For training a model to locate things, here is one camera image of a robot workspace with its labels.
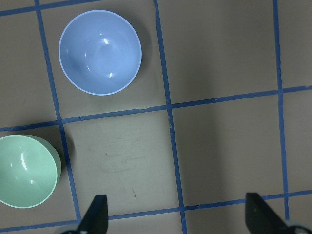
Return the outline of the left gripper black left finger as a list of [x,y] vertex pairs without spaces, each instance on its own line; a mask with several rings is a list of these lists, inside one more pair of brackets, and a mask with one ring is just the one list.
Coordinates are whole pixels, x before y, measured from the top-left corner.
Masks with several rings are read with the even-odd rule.
[[107,195],[96,195],[76,232],[78,234],[106,234],[108,230]]

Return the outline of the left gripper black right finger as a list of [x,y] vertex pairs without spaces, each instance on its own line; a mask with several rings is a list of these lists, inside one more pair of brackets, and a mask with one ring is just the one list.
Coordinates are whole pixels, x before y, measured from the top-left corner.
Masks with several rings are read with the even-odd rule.
[[251,234],[287,234],[288,226],[258,193],[246,193],[245,224]]

